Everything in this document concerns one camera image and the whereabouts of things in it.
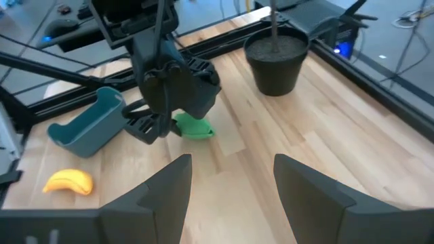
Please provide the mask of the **green toy produce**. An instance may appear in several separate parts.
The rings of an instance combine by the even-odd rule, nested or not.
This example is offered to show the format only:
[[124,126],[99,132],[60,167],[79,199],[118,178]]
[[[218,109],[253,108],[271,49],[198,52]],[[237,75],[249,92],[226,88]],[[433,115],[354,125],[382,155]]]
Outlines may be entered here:
[[174,117],[182,137],[192,140],[208,139],[214,136],[214,128],[207,119],[195,119],[188,113],[179,113]]

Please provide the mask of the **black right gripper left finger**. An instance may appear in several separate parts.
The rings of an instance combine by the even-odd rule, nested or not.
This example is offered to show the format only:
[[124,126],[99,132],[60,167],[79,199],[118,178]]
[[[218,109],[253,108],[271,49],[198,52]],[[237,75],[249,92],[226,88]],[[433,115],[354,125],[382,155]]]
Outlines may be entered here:
[[183,154],[98,209],[0,211],[0,244],[179,244],[192,156]]

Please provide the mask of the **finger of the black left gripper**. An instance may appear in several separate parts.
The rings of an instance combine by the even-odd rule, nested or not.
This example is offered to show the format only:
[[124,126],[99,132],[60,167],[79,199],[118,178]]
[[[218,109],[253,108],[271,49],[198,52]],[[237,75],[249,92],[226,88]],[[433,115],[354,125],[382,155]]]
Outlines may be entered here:
[[186,112],[195,119],[202,119],[213,107],[221,90],[220,77],[209,60],[191,58],[188,65],[193,75],[195,93]]
[[128,119],[124,130],[145,144],[152,144],[157,138],[164,138],[170,132],[181,136],[180,128],[170,115],[160,115],[150,109],[138,112],[122,110],[122,115]]

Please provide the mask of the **black plant pot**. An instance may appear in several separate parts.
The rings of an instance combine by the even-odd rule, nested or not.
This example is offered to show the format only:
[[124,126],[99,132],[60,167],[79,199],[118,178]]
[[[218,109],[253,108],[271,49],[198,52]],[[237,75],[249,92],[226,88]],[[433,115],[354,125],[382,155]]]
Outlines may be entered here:
[[280,26],[274,50],[271,33],[269,28],[254,33],[243,48],[259,91],[267,96],[283,96],[295,88],[310,39],[301,30]]

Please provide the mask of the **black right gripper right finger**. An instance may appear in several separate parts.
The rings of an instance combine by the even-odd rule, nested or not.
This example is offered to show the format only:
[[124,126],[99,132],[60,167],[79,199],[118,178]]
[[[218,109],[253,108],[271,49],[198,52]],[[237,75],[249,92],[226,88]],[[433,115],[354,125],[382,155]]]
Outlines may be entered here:
[[273,172],[298,244],[434,244],[434,208],[400,209],[284,154]]

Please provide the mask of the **black diagonal frame strut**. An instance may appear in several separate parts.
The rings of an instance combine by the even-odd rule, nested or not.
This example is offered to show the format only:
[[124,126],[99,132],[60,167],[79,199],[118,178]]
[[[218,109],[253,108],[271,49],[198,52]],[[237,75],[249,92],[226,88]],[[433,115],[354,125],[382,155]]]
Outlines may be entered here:
[[131,68],[107,77],[85,76],[26,58],[13,56],[5,52],[0,52],[0,64],[90,88],[99,88],[103,86],[116,87],[120,84],[134,81],[134,75]]

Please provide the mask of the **black box with antennas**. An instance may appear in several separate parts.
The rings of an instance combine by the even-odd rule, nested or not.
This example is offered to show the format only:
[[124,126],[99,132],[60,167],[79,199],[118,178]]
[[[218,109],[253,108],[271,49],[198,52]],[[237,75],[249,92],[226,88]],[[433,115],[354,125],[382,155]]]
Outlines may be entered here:
[[366,0],[354,0],[350,7],[343,8],[328,0],[276,0],[276,10],[286,22],[316,34],[335,54],[349,60],[359,30],[369,27],[364,21],[378,19],[357,12],[365,3]]

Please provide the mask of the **yellow toy banana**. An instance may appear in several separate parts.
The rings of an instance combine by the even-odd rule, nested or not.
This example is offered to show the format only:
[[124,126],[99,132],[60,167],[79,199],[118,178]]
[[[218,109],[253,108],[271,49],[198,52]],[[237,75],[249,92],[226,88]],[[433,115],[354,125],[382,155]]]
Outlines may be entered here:
[[54,173],[43,187],[43,192],[71,190],[80,195],[88,195],[93,190],[92,176],[78,169],[63,169]]

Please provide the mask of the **blue plastic tub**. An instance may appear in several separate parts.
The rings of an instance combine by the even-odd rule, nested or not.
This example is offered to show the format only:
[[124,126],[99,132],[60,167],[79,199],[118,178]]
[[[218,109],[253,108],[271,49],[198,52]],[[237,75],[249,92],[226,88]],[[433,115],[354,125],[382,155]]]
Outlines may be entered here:
[[69,123],[53,123],[47,129],[54,144],[81,158],[96,154],[127,123],[121,114],[126,103],[120,92],[102,87],[96,95],[96,102]]

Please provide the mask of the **black device with blue light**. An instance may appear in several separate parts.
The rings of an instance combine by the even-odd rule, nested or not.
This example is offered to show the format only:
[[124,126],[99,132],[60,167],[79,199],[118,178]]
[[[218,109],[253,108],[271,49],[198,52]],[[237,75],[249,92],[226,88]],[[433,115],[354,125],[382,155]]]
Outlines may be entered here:
[[45,28],[43,35],[37,43],[36,47],[39,49],[43,49],[45,47],[55,45],[55,41],[57,38],[76,31],[80,27],[80,25],[81,24],[78,20],[53,20]]

